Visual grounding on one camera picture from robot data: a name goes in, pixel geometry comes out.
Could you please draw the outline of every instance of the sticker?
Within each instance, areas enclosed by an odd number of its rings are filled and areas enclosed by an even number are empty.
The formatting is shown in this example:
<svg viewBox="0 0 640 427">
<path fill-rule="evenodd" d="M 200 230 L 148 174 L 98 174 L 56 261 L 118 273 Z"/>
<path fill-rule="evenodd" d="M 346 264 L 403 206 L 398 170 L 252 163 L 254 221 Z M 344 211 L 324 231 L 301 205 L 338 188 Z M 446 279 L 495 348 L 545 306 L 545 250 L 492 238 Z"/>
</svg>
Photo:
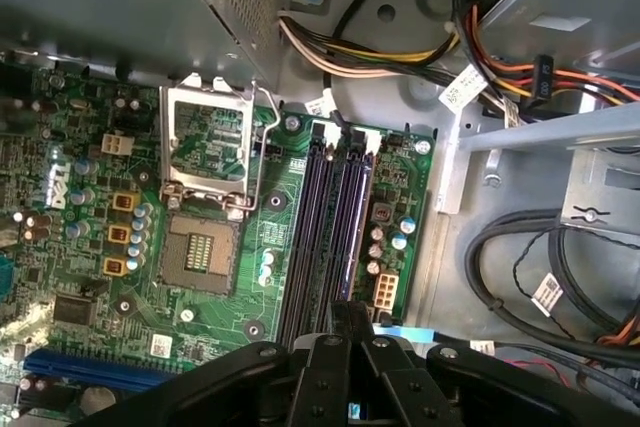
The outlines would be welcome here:
<svg viewBox="0 0 640 427">
<path fill-rule="evenodd" d="M 458 114 L 487 86 L 487 81 L 469 64 L 456 79 L 440 94 L 440 102 L 454 114 Z"/>
<path fill-rule="evenodd" d="M 560 288 L 560 284 L 558 284 L 553 274 L 549 273 L 531 297 L 531 302 L 533 302 L 544 315 L 551 317 L 551 309 L 556 305 L 556 302 L 558 302 L 562 294 L 563 290 Z"/>
<path fill-rule="evenodd" d="M 171 344 L 173 344 L 172 337 L 153 334 L 151 338 L 151 352 L 149 353 L 154 357 L 169 359 L 171 357 Z"/>
<path fill-rule="evenodd" d="M 496 355 L 496 344 L 493 340 L 471 340 L 469 341 L 469 347 L 484 355 L 490 355 L 491 357 Z"/>
<path fill-rule="evenodd" d="M 520 109 L 518 106 L 508 97 L 504 98 L 504 128 L 511 129 L 512 127 L 520 127 L 523 125 L 522 119 L 520 119 Z"/>
</svg>

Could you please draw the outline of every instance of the green circuit board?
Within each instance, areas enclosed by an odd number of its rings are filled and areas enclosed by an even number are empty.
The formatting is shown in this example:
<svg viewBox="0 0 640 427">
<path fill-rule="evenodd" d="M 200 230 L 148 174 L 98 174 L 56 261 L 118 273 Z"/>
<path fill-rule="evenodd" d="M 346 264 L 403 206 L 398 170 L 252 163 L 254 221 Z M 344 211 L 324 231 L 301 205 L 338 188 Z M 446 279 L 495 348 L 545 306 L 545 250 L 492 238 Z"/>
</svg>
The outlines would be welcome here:
<svg viewBox="0 0 640 427">
<path fill-rule="evenodd" d="M 178 374 L 249 342 L 274 340 L 318 119 L 283 113 L 267 145 L 258 207 L 244 222 L 197 199 L 176 213 L 160 198 L 157 88 L 2 67 L 12 82 L 4 91 L 0 82 L 0 385 L 15 385 L 25 356 L 45 346 Z M 242 177 L 241 114 L 179 107 L 172 163 L 193 175 Z M 294 131 L 286 127 L 292 115 L 299 121 Z M 252 145 L 272 119 L 269 109 L 256 109 Z M 376 244 L 381 269 L 399 276 L 392 313 L 402 317 L 433 139 L 374 130 L 383 142 L 353 298 L 372 304 L 376 276 L 367 266 Z M 249 174 L 255 178 L 254 149 Z M 20 222 L 16 213 L 23 214 Z M 28 217 L 42 226 L 25 225 Z M 415 229 L 396 248 L 394 236 L 407 219 Z M 382 239 L 373 239 L 375 229 Z M 220 239 L 228 252 L 211 248 Z M 135 255 L 132 247 L 139 248 Z M 215 256 L 222 260 L 214 265 Z M 217 280 L 204 287 L 190 280 L 203 272 Z"/>
</svg>

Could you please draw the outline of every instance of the black ram slot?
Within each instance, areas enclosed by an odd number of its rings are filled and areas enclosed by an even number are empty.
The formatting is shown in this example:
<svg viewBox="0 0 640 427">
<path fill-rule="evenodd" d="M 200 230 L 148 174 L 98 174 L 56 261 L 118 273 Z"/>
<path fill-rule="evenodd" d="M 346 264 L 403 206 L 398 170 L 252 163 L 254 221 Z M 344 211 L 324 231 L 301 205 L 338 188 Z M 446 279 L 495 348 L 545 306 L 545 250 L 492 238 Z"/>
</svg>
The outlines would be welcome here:
<svg viewBox="0 0 640 427">
<path fill-rule="evenodd" d="M 307 155 L 305 180 L 278 325 L 277 341 L 289 348 L 299 335 L 306 333 L 305 328 L 309 322 L 310 280 L 320 257 L 321 232 L 328 209 L 332 176 L 333 162 L 327 160 L 322 137 L 314 135 Z"/>
<path fill-rule="evenodd" d="M 363 156 L 362 147 L 352 148 L 347 155 L 340 183 L 327 267 L 318 301 L 318 315 L 314 329 L 316 332 L 323 332 L 327 327 L 330 302 L 339 299 L 347 300 L 351 295 L 362 244 L 372 172 L 373 156 Z"/>
</svg>

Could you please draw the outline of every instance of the chip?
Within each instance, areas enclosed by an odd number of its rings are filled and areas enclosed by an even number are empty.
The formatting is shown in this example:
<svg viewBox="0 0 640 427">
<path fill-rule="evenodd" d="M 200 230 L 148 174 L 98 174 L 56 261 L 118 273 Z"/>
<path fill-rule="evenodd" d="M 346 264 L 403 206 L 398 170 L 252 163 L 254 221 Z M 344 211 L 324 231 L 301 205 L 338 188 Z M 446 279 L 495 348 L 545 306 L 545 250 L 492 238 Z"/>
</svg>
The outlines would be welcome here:
<svg viewBox="0 0 640 427">
<path fill-rule="evenodd" d="M 93 325 L 96 320 L 97 304 L 85 297 L 56 295 L 53 320 L 77 325 Z"/>
<path fill-rule="evenodd" d="M 238 224 L 174 215 L 161 259 L 167 285 L 227 294 L 233 282 Z"/>
<path fill-rule="evenodd" d="M 110 225 L 107 239 L 116 244 L 128 244 L 131 237 L 131 227 L 128 225 Z"/>
<path fill-rule="evenodd" d="M 371 210 L 371 220 L 379 224 L 388 224 L 393 217 L 393 207 L 389 204 L 376 202 Z"/>
<path fill-rule="evenodd" d="M 102 264 L 102 273 L 104 275 L 110 275 L 112 277 L 122 277 L 127 275 L 127 265 L 124 259 L 115 259 L 113 257 L 107 257 Z"/>
</svg>

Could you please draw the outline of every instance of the mounting screw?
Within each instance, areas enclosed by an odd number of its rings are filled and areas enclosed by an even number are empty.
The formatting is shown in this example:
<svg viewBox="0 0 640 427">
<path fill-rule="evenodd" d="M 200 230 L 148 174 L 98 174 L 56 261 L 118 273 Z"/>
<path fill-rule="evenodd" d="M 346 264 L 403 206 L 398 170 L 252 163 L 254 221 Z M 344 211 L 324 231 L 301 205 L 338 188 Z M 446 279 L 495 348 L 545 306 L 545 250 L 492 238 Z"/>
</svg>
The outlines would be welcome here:
<svg viewBox="0 0 640 427">
<path fill-rule="evenodd" d="M 376 347 L 389 347 L 389 341 L 384 337 L 378 337 L 373 339 L 373 345 Z"/>
<path fill-rule="evenodd" d="M 289 132 L 296 132 L 301 125 L 302 122 L 300 122 L 300 118 L 295 115 L 290 115 L 284 119 L 284 126 Z"/>
<path fill-rule="evenodd" d="M 445 359 L 457 359 L 458 358 L 458 352 L 453 350 L 450 347 L 445 347 L 444 349 L 440 349 L 440 355 L 443 356 Z"/>
<path fill-rule="evenodd" d="M 340 337 L 336 337 L 332 335 L 331 337 L 327 337 L 324 339 L 325 345 L 340 345 L 342 343 L 342 339 Z"/>
<path fill-rule="evenodd" d="M 262 349 L 260 351 L 260 357 L 273 357 L 277 353 L 278 351 L 273 347 L 267 347 L 266 349 Z"/>
<path fill-rule="evenodd" d="M 431 144 L 426 140 L 420 140 L 419 142 L 416 142 L 416 145 L 414 147 L 416 149 L 416 152 L 418 152 L 420 155 L 427 155 L 429 152 L 431 152 Z"/>
</svg>

